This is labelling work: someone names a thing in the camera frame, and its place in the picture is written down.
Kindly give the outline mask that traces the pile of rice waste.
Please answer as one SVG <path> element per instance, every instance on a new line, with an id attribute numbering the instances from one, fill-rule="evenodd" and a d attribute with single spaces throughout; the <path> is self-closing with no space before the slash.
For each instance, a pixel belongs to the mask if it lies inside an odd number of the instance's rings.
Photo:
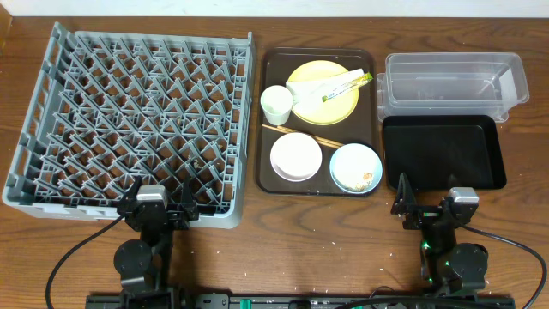
<path id="1" fill-rule="evenodd" d="M 340 182 L 348 190 L 354 192 L 365 191 L 371 186 L 374 175 L 366 172 L 345 173 L 341 176 Z"/>

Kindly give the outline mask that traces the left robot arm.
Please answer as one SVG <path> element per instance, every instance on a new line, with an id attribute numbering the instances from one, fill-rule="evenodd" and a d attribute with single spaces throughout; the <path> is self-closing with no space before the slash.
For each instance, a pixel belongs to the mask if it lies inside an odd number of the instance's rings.
<path id="1" fill-rule="evenodd" d="M 130 308 L 193 308 L 194 300 L 182 288 L 167 283 L 172 257 L 173 234 L 187 230 L 198 219 L 198 208 L 185 179 L 169 204 L 163 185 L 145 185 L 136 179 L 117 203 L 125 223 L 140 234 L 116 250 L 113 264 L 120 275 L 120 306 Z"/>

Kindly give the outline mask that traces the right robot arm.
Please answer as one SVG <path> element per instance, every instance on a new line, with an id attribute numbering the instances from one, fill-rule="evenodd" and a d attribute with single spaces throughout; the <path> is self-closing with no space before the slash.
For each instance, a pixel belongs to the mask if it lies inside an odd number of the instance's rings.
<path id="1" fill-rule="evenodd" d="M 419 204 L 405 173 L 399 177 L 390 213 L 404 217 L 406 230 L 419 230 L 421 276 L 433 297 L 468 297 L 486 286 L 488 252 L 479 244 L 458 243 L 455 231 L 468 224 L 479 206 L 471 187 L 454 187 L 438 206 Z"/>

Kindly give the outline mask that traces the white plastic cup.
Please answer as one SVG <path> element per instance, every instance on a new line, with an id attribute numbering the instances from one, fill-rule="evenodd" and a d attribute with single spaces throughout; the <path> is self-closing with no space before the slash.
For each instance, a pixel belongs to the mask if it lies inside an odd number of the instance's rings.
<path id="1" fill-rule="evenodd" d="M 293 108 L 293 96 L 286 87 L 274 85 L 262 92 L 260 104 L 269 123 L 283 125 Z"/>

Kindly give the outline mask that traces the light blue bowl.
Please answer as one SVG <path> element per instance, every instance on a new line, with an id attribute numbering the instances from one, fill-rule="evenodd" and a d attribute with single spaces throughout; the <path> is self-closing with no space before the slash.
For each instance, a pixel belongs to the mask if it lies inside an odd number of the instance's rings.
<path id="1" fill-rule="evenodd" d="M 371 147 L 359 143 L 350 143 L 333 153 L 329 162 L 329 172 L 335 185 L 342 191 L 351 195 L 364 196 L 371 194 L 380 184 L 383 176 L 383 163 Z M 371 186 L 365 191 L 350 191 L 340 182 L 343 174 L 356 172 L 366 172 L 374 175 Z"/>

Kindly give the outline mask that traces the white round bowl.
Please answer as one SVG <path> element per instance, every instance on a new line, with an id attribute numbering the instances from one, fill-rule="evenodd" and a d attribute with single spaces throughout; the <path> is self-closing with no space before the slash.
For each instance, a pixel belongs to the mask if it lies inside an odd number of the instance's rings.
<path id="1" fill-rule="evenodd" d="M 281 178 L 302 182 L 318 172 L 323 154 L 312 137 L 304 133 L 288 133 L 274 142 L 269 159 L 271 167 Z"/>

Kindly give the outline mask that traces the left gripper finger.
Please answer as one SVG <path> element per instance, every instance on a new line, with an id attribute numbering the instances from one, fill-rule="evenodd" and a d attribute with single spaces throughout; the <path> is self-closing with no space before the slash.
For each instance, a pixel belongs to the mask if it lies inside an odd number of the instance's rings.
<path id="1" fill-rule="evenodd" d="M 197 221 L 199 219 L 198 207 L 190 188 L 189 176 L 184 179 L 182 184 L 180 208 L 184 212 L 188 221 Z"/>
<path id="2" fill-rule="evenodd" d="M 117 213 L 127 215 L 134 211 L 137 205 L 137 193 L 142 186 L 142 178 L 136 177 L 131 187 L 117 202 Z"/>

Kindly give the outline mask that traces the green snack wrapper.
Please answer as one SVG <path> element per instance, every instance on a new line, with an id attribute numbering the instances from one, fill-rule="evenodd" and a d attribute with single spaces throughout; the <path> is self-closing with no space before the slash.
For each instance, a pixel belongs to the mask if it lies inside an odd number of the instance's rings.
<path id="1" fill-rule="evenodd" d="M 335 87 L 322 97 L 322 102 L 332 100 L 333 98 L 351 92 L 355 89 L 361 88 L 373 80 L 373 76 L 370 73 L 351 80 L 350 82 L 344 82 L 340 86 Z"/>

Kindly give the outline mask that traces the white paper napkin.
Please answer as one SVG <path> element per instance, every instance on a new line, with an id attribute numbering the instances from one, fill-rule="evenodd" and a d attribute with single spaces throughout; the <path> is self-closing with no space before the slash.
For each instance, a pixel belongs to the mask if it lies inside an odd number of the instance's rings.
<path id="1" fill-rule="evenodd" d="M 350 82 L 364 74 L 362 69 L 357 69 L 322 80 L 287 82 L 286 88 L 293 96 L 293 110 L 304 113 L 314 112 L 327 102 L 322 102 L 322 97 L 325 94 L 342 83 Z"/>

